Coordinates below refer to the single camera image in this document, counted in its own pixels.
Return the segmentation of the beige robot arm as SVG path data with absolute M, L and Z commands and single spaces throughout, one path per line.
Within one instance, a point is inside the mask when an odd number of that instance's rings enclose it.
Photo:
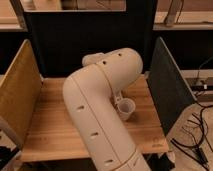
M 122 48 L 89 57 L 86 62 L 66 78 L 63 99 L 96 169 L 151 171 L 111 103 L 140 76 L 140 55 Z

